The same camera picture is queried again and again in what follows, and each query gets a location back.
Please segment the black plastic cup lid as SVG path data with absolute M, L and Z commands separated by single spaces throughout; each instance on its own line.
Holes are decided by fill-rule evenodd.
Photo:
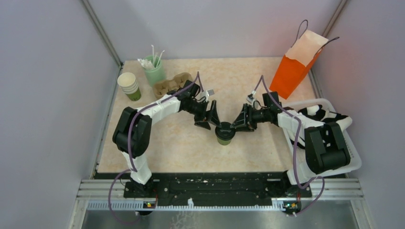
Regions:
M 215 135 L 224 135 L 224 136 L 235 136 L 236 131 L 233 127 L 231 127 L 231 123 L 229 122 L 221 122 L 221 126 L 217 126 L 215 128 Z

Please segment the stack of green paper cups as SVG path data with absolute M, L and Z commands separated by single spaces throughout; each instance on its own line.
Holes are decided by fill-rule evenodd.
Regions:
M 138 101 L 141 98 L 139 84 L 133 73 L 122 73 L 117 79 L 117 84 L 129 100 Z

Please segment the green paper coffee cup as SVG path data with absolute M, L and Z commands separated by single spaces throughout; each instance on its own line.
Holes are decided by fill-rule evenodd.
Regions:
M 224 135 L 217 135 L 217 142 L 223 146 L 229 145 L 234 138 L 234 135 L 231 136 L 224 136 Z

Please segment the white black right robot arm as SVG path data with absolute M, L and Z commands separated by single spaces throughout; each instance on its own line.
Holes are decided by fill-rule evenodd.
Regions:
M 316 104 L 300 110 L 283 107 L 277 92 L 263 94 L 264 106 L 248 96 L 239 116 L 230 128 L 236 132 L 253 132 L 258 123 L 271 123 L 282 128 L 293 143 L 293 168 L 280 183 L 280 191 L 294 196 L 299 186 L 318 177 L 348 173 L 357 167 L 345 139 L 352 124 L 347 115 L 331 112 Z

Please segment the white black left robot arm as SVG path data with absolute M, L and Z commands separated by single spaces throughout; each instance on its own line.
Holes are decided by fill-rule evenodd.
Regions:
M 112 141 L 126 159 L 131 171 L 130 178 L 136 182 L 135 191 L 141 197 L 148 197 L 153 192 L 153 184 L 149 181 L 152 172 L 144 155 L 149 146 L 152 126 L 180 111 L 192 114 L 196 126 L 207 130 L 211 129 L 211 125 L 221 126 L 216 101 L 213 100 L 211 108 L 207 109 L 212 95 L 212 89 L 201 92 L 199 85 L 188 82 L 184 88 L 170 91 L 147 106 L 138 109 L 127 107 L 123 110 Z

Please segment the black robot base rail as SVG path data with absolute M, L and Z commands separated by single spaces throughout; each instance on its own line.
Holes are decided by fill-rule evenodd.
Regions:
M 309 198 L 309 188 L 290 184 L 285 172 L 152 173 L 146 184 L 129 174 L 118 178 L 111 197 L 151 198 L 159 207 L 185 206 L 191 199 L 196 207 L 271 206 L 274 198 Z

